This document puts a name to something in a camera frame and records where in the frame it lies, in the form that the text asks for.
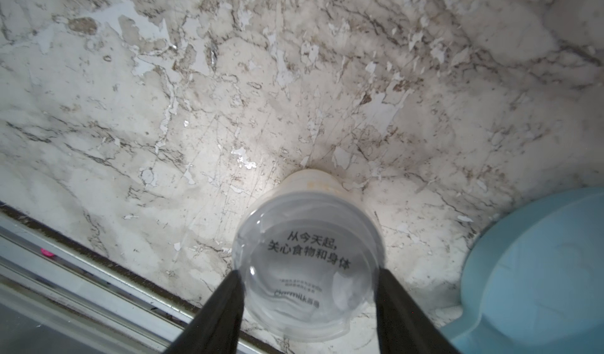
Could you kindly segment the yogurt cup clear lid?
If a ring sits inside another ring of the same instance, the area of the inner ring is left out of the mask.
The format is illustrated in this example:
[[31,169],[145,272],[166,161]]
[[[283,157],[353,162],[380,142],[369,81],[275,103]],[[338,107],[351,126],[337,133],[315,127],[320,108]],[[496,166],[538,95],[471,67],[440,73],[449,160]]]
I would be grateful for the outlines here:
[[385,247],[377,221],[336,178],[305,169],[244,213],[232,261],[258,323],[292,340],[328,341],[372,302]]

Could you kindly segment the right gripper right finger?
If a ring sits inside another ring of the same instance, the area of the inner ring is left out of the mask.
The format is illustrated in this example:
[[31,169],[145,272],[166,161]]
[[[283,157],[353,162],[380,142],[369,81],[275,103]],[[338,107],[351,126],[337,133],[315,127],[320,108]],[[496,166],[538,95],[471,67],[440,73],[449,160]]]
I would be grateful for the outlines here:
[[458,352],[388,269],[378,270],[374,301],[381,354]]

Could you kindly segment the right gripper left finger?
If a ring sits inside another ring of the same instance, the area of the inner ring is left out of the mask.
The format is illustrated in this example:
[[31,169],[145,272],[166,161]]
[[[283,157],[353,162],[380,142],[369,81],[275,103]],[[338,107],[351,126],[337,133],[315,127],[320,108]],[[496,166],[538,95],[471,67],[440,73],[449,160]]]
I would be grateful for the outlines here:
[[195,318],[165,350],[170,354],[233,354],[245,305],[240,272],[231,271]]

